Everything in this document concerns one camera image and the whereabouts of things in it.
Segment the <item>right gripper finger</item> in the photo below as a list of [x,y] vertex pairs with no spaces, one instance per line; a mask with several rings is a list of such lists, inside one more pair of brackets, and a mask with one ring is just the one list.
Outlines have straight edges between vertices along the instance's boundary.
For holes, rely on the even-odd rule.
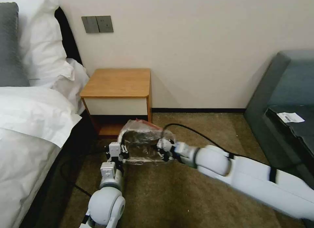
[[160,138],[156,144],[159,150],[168,150],[168,140],[165,138]]
[[160,158],[164,161],[164,162],[168,162],[170,155],[169,152],[166,152],[164,150],[158,150],[157,154],[160,156]]

